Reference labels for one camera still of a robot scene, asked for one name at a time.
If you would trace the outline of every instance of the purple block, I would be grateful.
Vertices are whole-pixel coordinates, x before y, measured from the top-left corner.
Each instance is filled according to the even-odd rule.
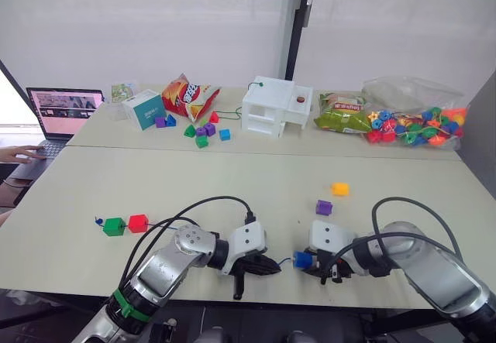
[[[207,135],[208,136],[212,136],[215,134],[215,125],[210,123],[210,122],[207,122],[205,124],[205,126],[203,126],[205,128],[205,130],[207,131]]]
[[[315,213],[320,215],[329,215],[332,211],[332,204],[328,201],[317,200],[317,207]]]
[[[196,129],[196,136],[204,136],[207,135],[207,130],[205,128]]]
[[[156,117],[155,125],[157,126],[157,128],[165,128],[165,117]]]

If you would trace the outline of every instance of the table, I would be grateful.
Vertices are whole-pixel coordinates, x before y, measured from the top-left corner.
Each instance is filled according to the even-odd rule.
[[[149,85],[155,91],[162,91],[163,85]],[[235,111],[241,105],[246,89],[223,88],[212,105],[212,110]],[[326,132],[317,129],[313,119],[319,113],[317,96],[314,92],[310,119],[305,130],[300,125],[286,124],[284,134],[277,141],[254,132],[241,132],[241,120],[222,119],[217,129],[230,129],[232,140],[221,142],[219,137],[210,139],[206,152],[228,153],[270,153],[303,156],[362,156],[395,159],[450,159],[459,161],[453,151],[430,148],[410,149],[404,146],[371,146],[357,135]],[[175,151],[196,151],[193,139],[183,136],[190,125],[187,118],[177,116],[175,128],[157,129],[152,126],[145,131],[139,130],[130,120],[113,121],[108,105],[102,105],[86,122],[69,146],[123,147],[137,149],[167,149]]]
[[[493,290],[487,266],[496,240],[496,201],[460,161],[206,153],[158,149],[65,148],[35,182],[0,230],[1,288],[109,295],[138,235],[108,238],[94,217],[146,213],[150,222],[219,194],[245,199],[267,231],[267,255],[281,260],[308,244],[317,199],[344,181],[349,197],[333,197],[330,218],[359,234],[372,230],[370,209],[382,197],[402,195],[441,214],[458,238],[467,265]],[[243,224],[234,202],[210,203],[190,218],[223,238]],[[438,224],[418,208],[390,204],[380,223],[405,219],[447,244]],[[168,233],[159,245],[167,243]],[[353,276],[328,283],[292,269],[246,277],[244,302],[340,307],[427,308],[400,271],[387,278]],[[191,269],[174,299],[231,301],[233,278]]]

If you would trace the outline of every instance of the chip bag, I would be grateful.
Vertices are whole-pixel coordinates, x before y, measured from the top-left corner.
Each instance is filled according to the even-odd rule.
[[[361,133],[371,130],[365,114],[365,99],[360,92],[320,94],[320,115],[315,124],[325,130]]]
[[[184,74],[162,91],[162,101],[168,111],[187,116],[195,122],[207,111],[220,87],[190,84]]]

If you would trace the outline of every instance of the green cube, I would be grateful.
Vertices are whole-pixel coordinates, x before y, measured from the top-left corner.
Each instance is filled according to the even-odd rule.
[[[203,148],[208,146],[208,138],[206,137],[206,135],[197,136],[196,145],[198,146],[198,148]]]
[[[186,130],[184,130],[184,136],[193,138],[196,135],[196,129],[193,125],[189,125]]]
[[[125,227],[126,223],[122,218],[108,218],[105,220],[103,232],[105,232],[107,236],[122,236]]]

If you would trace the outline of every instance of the pink laptop screen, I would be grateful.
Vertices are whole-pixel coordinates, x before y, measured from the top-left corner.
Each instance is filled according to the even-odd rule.
[[[31,90],[46,133],[75,134],[102,103],[100,92]]]

